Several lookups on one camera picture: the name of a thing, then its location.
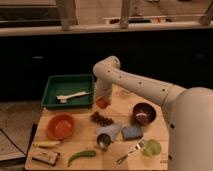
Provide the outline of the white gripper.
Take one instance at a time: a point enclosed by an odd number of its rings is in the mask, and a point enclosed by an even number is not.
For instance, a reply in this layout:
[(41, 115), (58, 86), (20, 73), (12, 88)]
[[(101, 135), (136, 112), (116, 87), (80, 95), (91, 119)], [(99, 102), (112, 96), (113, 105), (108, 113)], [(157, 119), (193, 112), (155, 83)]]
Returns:
[(107, 104), (112, 103), (112, 84), (98, 79), (95, 84), (95, 97), (106, 97)]

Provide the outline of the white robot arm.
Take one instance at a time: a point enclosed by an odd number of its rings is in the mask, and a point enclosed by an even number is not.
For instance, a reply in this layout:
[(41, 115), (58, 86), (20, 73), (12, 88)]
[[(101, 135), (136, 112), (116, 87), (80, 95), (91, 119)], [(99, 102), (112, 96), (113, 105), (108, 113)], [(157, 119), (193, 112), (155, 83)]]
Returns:
[(213, 89), (186, 89), (124, 72), (115, 56), (97, 62), (93, 73), (97, 96), (109, 98), (117, 84), (170, 116), (168, 171), (213, 171)]

